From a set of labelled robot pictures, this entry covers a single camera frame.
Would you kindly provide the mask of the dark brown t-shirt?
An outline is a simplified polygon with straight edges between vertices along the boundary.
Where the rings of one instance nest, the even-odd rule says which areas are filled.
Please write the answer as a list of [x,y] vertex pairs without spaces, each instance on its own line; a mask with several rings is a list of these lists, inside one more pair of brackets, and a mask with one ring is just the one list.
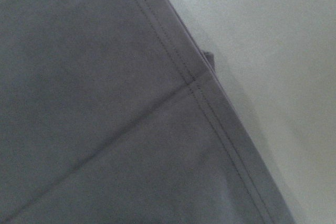
[[1,0],[1,223],[293,223],[169,0]]

